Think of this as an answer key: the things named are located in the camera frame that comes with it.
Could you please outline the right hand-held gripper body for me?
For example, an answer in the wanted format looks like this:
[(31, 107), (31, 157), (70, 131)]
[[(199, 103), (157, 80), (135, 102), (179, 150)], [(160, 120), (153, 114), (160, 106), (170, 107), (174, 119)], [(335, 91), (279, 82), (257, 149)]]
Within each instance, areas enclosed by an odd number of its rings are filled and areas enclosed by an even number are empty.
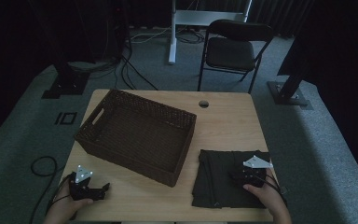
[(255, 187), (261, 188), (267, 176), (267, 169), (273, 167), (271, 161), (266, 161), (254, 155), (249, 160), (242, 163), (242, 181), (244, 184), (250, 184)]

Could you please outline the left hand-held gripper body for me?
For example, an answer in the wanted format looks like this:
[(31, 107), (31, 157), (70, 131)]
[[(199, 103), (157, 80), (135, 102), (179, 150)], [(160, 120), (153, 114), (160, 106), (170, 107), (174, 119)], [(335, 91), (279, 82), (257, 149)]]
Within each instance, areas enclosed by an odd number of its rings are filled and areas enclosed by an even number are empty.
[(89, 182), (93, 172), (78, 165), (75, 172), (69, 175), (69, 190), (71, 197), (75, 200), (92, 199), (96, 200), (96, 196), (99, 193), (103, 193), (103, 189), (91, 189)]

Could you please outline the dark cloth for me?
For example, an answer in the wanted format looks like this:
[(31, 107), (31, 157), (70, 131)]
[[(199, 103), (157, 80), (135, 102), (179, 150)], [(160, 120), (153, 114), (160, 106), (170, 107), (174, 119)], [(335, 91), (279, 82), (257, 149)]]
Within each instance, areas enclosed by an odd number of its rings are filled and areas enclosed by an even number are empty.
[(249, 191), (234, 184), (229, 172), (242, 172), (244, 161), (254, 155), (269, 161), (267, 152), (216, 151), (202, 149), (192, 190), (192, 205), (203, 208), (264, 208)]

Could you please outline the brown woven basket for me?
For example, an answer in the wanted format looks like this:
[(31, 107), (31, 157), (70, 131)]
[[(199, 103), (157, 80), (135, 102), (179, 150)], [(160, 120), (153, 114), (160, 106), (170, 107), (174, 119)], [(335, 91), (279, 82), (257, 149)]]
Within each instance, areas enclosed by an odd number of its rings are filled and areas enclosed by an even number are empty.
[(197, 116), (135, 94), (111, 90), (75, 135), (84, 150), (173, 187)]

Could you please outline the person's left hand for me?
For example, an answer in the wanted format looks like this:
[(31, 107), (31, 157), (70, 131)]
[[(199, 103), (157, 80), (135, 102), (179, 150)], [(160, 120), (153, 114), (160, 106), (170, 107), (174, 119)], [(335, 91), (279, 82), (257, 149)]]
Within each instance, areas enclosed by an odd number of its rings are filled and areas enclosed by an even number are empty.
[(57, 197), (58, 199), (49, 208), (46, 217), (70, 219), (79, 209), (93, 204), (92, 199), (75, 201), (70, 195), (69, 184), (67, 182), (62, 185)]

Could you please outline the person's right hand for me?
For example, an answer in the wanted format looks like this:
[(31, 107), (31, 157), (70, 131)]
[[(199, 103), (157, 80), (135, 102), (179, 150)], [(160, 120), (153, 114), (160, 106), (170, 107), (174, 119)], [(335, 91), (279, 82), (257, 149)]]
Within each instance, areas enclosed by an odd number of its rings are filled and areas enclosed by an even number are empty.
[(243, 188), (254, 194), (267, 207), (273, 217), (290, 216), (282, 196), (269, 184), (265, 183), (261, 188), (246, 184)]

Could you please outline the black folding chair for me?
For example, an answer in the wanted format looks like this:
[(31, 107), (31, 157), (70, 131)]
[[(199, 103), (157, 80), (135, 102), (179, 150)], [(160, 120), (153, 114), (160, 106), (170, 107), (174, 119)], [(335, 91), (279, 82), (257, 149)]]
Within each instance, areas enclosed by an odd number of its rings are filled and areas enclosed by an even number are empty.
[(210, 70), (242, 74), (240, 81), (252, 72), (251, 92), (263, 53), (273, 37), (273, 29), (264, 23), (213, 21), (205, 33), (197, 90), (201, 88), (203, 71)]

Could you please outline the dark curtain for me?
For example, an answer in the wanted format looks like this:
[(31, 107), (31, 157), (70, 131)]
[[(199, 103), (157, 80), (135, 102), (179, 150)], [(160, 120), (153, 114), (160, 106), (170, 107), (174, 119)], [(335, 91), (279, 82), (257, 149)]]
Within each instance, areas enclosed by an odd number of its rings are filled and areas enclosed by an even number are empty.
[(248, 21), (270, 26), (275, 35), (298, 34), (315, 0), (252, 0)]

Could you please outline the black stand with base plate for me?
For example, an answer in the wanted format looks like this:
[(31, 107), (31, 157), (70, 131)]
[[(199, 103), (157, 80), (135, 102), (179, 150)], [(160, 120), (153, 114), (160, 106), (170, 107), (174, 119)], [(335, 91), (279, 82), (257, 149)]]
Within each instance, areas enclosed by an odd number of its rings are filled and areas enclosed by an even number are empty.
[(297, 105), (303, 110), (312, 110), (310, 100), (307, 100), (299, 89), (300, 83), (310, 73), (306, 53), (295, 40), (288, 50), (278, 70), (278, 76), (288, 76), (284, 82), (269, 81), (268, 88), (276, 105)]
[(42, 94), (42, 99), (59, 99), (62, 95), (82, 95), (90, 73), (77, 72), (66, 62), (54, 63), (58, 75), (50, 88)]

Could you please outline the white metal desk frame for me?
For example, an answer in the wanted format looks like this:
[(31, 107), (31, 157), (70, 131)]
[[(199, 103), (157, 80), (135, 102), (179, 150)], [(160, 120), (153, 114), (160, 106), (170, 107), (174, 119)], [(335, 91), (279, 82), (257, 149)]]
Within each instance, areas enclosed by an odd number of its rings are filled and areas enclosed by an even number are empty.
[(245, 8), (243, 12), (223, 12), (223, 11), (198, 11), (198, 10), (182, 10), (176, 8), (176, 0), (172, 0), (172, 22), (171, 22), (171, 44), (169, 50), (168, 63), (175, 64), (176, 62), (176, 50), (177, 50), (177, 38), (176, 38), (176, 26), (208, 26), (211, 22), (219, 19), (227, 19), (234, 21), (247, 22), (249, 18), (249, 12), (253, 0), (245, 1)]

